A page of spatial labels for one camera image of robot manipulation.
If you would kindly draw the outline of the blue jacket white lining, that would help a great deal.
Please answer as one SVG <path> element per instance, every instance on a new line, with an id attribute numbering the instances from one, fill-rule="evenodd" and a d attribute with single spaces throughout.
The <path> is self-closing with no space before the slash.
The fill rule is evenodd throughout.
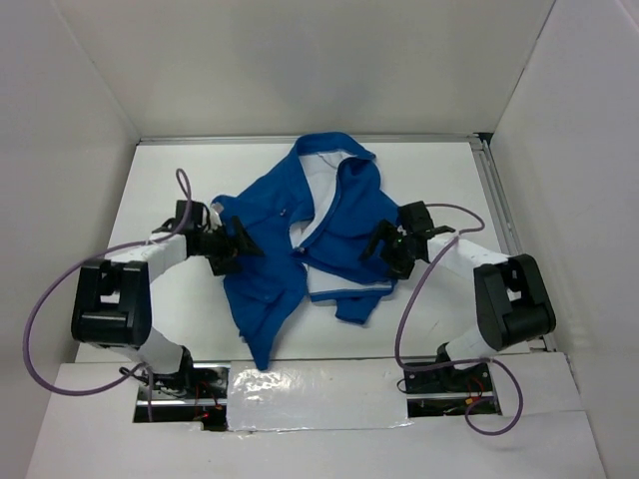
<path id="1" fill-rule="evenodd" d="M 276 338 L 305 298 L 331 301 L 337 319 L 364 325 L 396 282 L 362 254 L 378 224 L 398 222 L 373 152 L 346 133 L 299 137 L 265 175 L 212 201 L 239 219 L 263 255 L 242 255 L 224 279 L 232 318 L 255 366 L 270 366 Z"/>

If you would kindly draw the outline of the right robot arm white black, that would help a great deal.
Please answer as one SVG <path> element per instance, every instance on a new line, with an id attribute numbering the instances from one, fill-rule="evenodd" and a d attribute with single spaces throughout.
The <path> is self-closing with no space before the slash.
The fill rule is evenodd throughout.
<path id="1" fill-rule="evenodd" d="M 464 207 L 452 208 L 469 213 Z M 443 389 L 456 391 L 500 351 L 555 329 L 556 315 L 535 258 L 493 251 L 464 238 L 485 228 L 479 215 L 469 213 L 478 221 L 477 227 L 458 231 L 436 225 L 424 202 L 401 206 L 397 213 L 396 225 L 387 220 L 377 224 L 359 259 L 380 259 L 391 279 L 408 279 L 417 261 L 427 263 L 395 337 L 395 358 L 405 372 L 429 374 Z M 473 283 L 475 323 L 441 345 L 433 363 L 404 363 L 400 344 L 409 312 L 438 266 Z"/>

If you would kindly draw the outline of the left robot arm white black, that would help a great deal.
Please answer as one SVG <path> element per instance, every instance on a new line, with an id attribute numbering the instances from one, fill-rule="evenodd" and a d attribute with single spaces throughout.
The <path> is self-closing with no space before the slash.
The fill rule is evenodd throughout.
<path id="1" fill-rule="evenodd" d="M 222 276 L 241 272 L 241 257 L 263 255 L 238 217 L 225 224 L 205 204 L 179 200 L 175 215 L 142 244 L 83 262 L 72 337 L 145 364 L 155 384 L 176 398 L 187 397 L 198 383 L 194 361 L 186 346 L 154 327 L 151 284 L 192 256 L 205 258 L 212 273 Z"/>

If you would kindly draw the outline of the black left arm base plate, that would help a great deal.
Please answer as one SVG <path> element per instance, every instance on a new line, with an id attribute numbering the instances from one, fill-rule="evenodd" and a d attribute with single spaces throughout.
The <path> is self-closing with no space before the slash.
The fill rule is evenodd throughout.
<path id="1" fill-rule="evenodd" d="M 146 405 L 148 399 L 161 406 L 202 405 L 221 407 L 227 403 L 230 366 L 196 362 L 186 379 L 165 375 L 154 376 L 153 391 L 149 389 L 145 370 L 136 372 L 132 378 L 139 383 L 137 402 Z"/>

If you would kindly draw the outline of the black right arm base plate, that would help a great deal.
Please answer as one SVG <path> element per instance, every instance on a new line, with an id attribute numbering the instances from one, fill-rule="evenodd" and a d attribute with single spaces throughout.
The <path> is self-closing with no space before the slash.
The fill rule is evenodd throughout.
<path id="1" fill-rule="evenodd" d="M 477 364 L 470 368 L 458 370 L 446 367 L 431 371 L 403 373 L 398 389 L 407 394 L 443 394 L 464 393 L 478 394 L 491 392 L 492 381 L 485 364 Z"/>

